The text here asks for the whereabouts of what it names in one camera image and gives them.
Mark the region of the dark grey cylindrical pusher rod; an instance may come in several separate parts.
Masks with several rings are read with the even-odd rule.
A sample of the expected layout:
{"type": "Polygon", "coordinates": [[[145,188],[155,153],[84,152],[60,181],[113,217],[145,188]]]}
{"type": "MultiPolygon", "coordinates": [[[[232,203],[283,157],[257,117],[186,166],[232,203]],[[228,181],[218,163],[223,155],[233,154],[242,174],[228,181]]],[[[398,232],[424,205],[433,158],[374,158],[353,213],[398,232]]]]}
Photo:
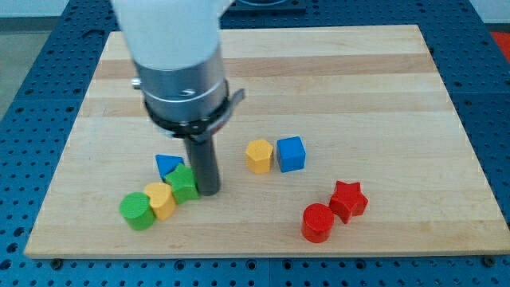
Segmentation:
{"type": "Polygon", "coordinates": [[[221,189],[221,180],[213,138],[208,137],[203,141],[185,138],[184,143],[198,193],[203,196],[217,194],[221,189]]]}

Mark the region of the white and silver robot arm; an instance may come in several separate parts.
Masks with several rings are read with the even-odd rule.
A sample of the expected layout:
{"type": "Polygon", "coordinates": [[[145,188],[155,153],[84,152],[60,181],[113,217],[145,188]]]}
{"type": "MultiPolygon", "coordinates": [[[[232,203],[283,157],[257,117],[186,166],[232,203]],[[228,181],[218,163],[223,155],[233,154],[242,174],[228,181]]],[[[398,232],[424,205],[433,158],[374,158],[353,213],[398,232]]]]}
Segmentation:
{"type": "Polygon", "coordinates": [[[201,195],[221,189],[214,134],[244,99],[230,92],[220,18],[233,0],[114,0],[151,120],[182,138],[201,195]]]}

